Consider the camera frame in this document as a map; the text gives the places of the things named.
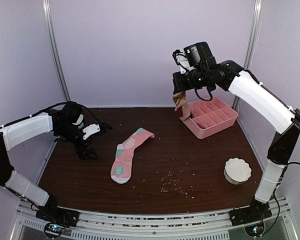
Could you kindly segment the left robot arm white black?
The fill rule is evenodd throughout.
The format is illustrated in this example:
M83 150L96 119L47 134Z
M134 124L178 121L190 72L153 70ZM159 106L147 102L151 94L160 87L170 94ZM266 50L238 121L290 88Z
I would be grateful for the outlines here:
M35 113L0 125L0 187L29 201L42 211L51 222L62 218L56 198L33 182L32 166L19 171L13 164L22 150L25 162L39 157L48 148L48 142L56 137L71 143L81 160L95 160L97 154L90 146L93 137L104 134L107 124L86 106L75 101L64 101L40 109Z

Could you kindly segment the striped beige maroon sock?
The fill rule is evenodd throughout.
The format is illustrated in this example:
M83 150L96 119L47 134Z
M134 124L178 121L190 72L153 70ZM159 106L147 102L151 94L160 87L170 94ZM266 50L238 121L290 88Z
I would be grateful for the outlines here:
M186 92L181 91L173 93L172 100L175 104L175 111L177 112L181 121L187 120L191 116L191 108L188 104Z

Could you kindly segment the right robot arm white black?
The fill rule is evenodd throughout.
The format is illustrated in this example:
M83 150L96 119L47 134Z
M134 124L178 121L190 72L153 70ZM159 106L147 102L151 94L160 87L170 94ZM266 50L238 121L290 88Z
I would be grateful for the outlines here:
M275 129L275 136L268 149L268 163L252 199L252 206L246 210L249 220L258 220L265 212L275 189L284 175L300 135L300 110L285 104L268 90L262 82L232 60L218 63L207 42L189 45L172 53L173 60L180 67L173 73L173 101L175 111L183 122L194 115L186 98L186 91L206 88L209 94L220 87L240 98Z

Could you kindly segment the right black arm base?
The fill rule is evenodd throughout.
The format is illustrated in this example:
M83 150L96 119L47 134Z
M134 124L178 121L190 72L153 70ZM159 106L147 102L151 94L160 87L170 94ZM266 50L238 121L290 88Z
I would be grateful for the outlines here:
M260 222L273 214L270 209L261 212L259 209L248 206L242 208L234 208L229 213L232 226L246 225L253 222Z

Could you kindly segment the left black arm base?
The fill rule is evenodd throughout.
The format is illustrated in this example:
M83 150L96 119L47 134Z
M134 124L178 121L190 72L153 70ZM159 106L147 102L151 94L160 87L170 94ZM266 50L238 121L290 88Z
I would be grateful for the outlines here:
M65 227L76 227L79 216L80 213L78 211L66 208L58 208L54 214L44 213L42 210L38 210L35 214L35 217L38 219L57 223Z

